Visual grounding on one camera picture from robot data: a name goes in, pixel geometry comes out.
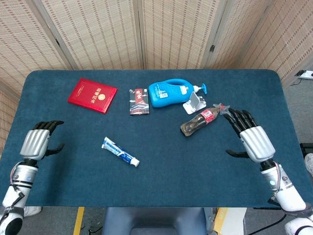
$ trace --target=blue plastic bottle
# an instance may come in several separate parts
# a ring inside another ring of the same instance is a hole
[[[170,104],[183,103],[189,100],[191,92],[198,92],[203,89],[206,94],[206,86],[193,86],[190,82],[173,78],[163,82],[156,82],[149,86],[149,96],[152,106],[155,108],[164,107]]]

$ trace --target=black package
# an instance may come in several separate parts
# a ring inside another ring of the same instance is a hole
[[[129,90],[130,115],[149,114],[148,89]]]

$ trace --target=bottle label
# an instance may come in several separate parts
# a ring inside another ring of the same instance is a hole
[[[186,86],[180,86],[180,91],[181,91],[181,94],[187,94],[187,88]]]
[[[214,114],[209,109],[204,110],[200,114],[204,117],[206,124],[214,120]]]
[[[167,93],[161,93],[160,94],[160,98],[166,98],[168,95],[167,95]]]

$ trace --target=cardboard box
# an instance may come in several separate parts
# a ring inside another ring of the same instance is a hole
[[[214,222],[218,235],[244,235],[246,208],[220,207]]]

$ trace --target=toothpaste cap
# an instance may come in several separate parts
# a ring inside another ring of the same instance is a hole
[[[134,165],[135,167],[137,167],[139,165],[139,160],[136,158],[132,158],[130,164]]]

